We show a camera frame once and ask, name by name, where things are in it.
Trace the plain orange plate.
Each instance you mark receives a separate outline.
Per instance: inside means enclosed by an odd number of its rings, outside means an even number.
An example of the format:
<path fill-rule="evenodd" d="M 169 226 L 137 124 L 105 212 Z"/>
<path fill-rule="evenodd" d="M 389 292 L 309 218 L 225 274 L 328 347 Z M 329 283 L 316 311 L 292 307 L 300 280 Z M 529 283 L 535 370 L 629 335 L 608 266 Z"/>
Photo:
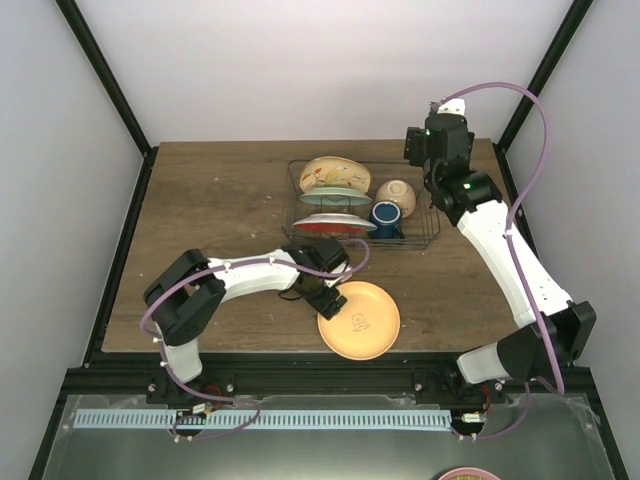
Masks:
<path fill-rule="evenodd" d="M 372 360 L 395 343 L 401 319 L 394 299 L 381 287 L 364 281 L 338 286 L 346 303 L 331 319 L 317 314 L 324 343 L 336 354 L 355 361 Z"/>

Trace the cream ceramic bowl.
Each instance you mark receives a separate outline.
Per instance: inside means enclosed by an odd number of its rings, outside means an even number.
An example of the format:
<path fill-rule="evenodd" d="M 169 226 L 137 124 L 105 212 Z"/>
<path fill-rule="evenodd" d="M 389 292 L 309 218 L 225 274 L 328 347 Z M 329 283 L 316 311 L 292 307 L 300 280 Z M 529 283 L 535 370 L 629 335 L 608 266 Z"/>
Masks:
<path fill-rule="evenodd" d="M 402 212 L 402 217 L 407 218 L 416 208 L 417 197 L 414 189 L 407 182 L 394 179 L 383 183 L 378 188 L 375 201 L 396 204 Z"/>

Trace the dark blue ceramic mug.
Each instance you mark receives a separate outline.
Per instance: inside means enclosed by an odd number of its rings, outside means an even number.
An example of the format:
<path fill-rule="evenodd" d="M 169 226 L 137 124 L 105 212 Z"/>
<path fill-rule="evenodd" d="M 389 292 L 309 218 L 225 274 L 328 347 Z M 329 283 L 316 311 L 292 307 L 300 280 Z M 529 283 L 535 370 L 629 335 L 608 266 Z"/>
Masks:
<path fill-rule="evenodd" d="M 376 228 L 368 233 L 368 237 L 383 240 L 404 239 L 402 218 L 402 211 L 397 204 L 390 201 L 377 202 L 369 214 L 369 221 Z"/>

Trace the red-rimmed white plate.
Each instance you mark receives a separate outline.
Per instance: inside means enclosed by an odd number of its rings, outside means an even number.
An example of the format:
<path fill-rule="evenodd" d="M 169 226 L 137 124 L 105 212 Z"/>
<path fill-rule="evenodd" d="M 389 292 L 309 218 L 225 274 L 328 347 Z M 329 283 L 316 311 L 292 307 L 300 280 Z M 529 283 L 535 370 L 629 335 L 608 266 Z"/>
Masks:
<path fill-rule="evenodd" d="M 377 229 L 377 226 L 368 220 L 344 213 L 312 214 L 295 221 L 293 227 L 312 232 L 339 234 L 361 234 Z"/>

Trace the green-rimmed plate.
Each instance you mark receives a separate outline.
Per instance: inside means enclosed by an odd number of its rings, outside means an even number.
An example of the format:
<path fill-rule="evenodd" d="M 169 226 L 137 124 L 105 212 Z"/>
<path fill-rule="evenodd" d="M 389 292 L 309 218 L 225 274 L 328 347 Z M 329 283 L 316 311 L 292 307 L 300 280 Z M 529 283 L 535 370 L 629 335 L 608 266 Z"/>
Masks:
<path fill-rule="evenodd" d="M 323 207 L 355 207 L 368 205 L 372 198 L 359 190 L 345 187 L 318 187 L 310 189 L 299 197 L 300 201 Z"/>

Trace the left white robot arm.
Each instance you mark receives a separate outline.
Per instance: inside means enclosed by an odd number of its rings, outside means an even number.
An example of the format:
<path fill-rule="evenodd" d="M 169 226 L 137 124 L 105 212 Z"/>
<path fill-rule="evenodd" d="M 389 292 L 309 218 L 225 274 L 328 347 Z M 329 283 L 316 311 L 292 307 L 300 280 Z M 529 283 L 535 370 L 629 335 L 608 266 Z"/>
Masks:
<path fill-rule="evenodd" d="M 180 255 L 143 294 L 152 309 L 163 361 L 173 373 L 170 393 L 181 403 L 204 392 L 198 337 L 219 306 L 263 291 L 290 291 L 332 319 L 347 303 L 337 285 L 348 279 L 349 255 L 334 239 L 290 243 L 269 253 L 237 259 L 207 258 L 199 249 Z"/>

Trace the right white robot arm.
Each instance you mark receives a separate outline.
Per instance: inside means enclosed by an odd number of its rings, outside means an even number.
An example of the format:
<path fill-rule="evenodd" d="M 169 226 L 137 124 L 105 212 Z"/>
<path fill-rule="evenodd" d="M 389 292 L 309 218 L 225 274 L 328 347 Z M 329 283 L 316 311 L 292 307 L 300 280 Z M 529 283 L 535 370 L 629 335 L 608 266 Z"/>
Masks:
<path fill-rule="evenodd" d="M 577 360 L 595 325 L 588 302 L 575 302 L 545 270 L 519 230 L 491 176 L 471 168 L 474 134 L 461 99 L 407 130 L 404 157 L 424 173 L 431 203 L 476 249 L 504 294 L 517 329 L 462 354 L 444 378 L 447 396 L 472 399 L 489 380 L 528 381 Z"/>

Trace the pink plate at bottom edge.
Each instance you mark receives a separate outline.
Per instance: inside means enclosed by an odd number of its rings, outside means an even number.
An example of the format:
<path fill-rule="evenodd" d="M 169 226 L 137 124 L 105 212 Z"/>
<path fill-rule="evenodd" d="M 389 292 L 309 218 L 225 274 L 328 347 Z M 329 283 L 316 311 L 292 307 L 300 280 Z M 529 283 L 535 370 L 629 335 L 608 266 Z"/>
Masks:
<path fill-rule="evenodd" d="M 499 480 L 499 477 L 481 468 L 459 467 L 442 473 L 438 480 Z"/>

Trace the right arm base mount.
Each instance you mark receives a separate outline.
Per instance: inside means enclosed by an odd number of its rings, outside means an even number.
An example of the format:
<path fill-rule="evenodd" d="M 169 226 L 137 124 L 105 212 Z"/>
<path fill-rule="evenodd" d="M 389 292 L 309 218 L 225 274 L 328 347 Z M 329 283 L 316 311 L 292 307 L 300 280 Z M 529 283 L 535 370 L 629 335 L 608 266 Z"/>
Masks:
<path fill-rule="evenodd" d="M 480 406 L 503 404 L 505 396 L 484 384 L 469 384 L 461 375 L 447 369 L 427 367 L 412 374 L 416 399 L 440 406 Z"/>

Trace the black aluminium frame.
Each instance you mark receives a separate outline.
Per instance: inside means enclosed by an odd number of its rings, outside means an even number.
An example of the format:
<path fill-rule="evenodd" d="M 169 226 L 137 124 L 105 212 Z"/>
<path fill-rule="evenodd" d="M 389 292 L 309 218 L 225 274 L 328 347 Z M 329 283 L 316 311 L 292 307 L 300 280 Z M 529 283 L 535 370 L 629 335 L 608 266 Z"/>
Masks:
<path fill-rule="evenodd" d="M 152 354 L 102 352 L 104 336 L 159 146 L 153 148 L 150 146 L 77 2 L 55 1 L 55 3 L 97 74 L 102 87 L 116 107 L 143 160 L 83 357 L 83 365 L 69 369 L 65 374 L 59 397 L 28 479 L 44 479 L 45 469 L 49 465 L 54 448 L 54 433 L 57 432 L 58 427 L 61 427 L 63 403 L 70 394 L 141 393 L 142 380 L 149 380 L 150 375 L 159 372 L 160 368 L 152 366 Z M 531 93 L 540 94 L 543 91 L 592 4 L 593 1 L 572 1 L 529 82 L 527 89 Z M 524 96 L 522 98 L 499 142 L 492 144 L 493 153 L 497 154 L 501 179 L 506 180 L 506 191 L 511 200 L 515 200 L 518 191 L 506 152 L 520 133 L 533 106 L 531 100 L 524 100 Z M 240 373 L 241 380 L 255 380 L 258 379 L 256 376 L 258 373 L 266 372 L 266 380 L 273 382 L 265 384 L 268 387 L 294 387 L 294 377 L 299 377 L 302 379 L 299 385 L 302 387 L 300 390 L 302 393 L 346 395 L 355 392 L 353 389 L 349 390 L 351 387 L 367 387 L 365 390 L 368 393 L 391 393 L 391 386 L 401 384 L 404 386 L 405 380 L 410 379 L 410 373 L 426 371 L 427 367 L 435 367 L 440 363 L 443 365 L 446 363 L 445 370 L 452 372 L 454 353 L 456 352 L 409 354 L 408 364 L 401 362 L 398 356 L 400 354 L 392 354 L 390 360 L 374 360 L 373 363 L 365 363 L 364 366 L 357 366 L 353 362 L 348 363 L 346 359 L 339 360 L 336 354 L 329 353 L 205 354 L 204 360 L 205 364 L 209 362 L 215 367 L 222 366 L 231 373 Z M 589 406 L 595 407 L 595 413 L 599 415 L 602 422 L 597 427 L 598 435 L 603 440 L 607 462 L 612 468 L 614 479 L 629 479 L 590 369 L 588 367 L 568 368 L 570 393 L 587 394 Z M 320 373 L 319 380 L 308 380 L 305 379 L 307 377 L 301 376 L 303 373 L 316 371 Z"/>

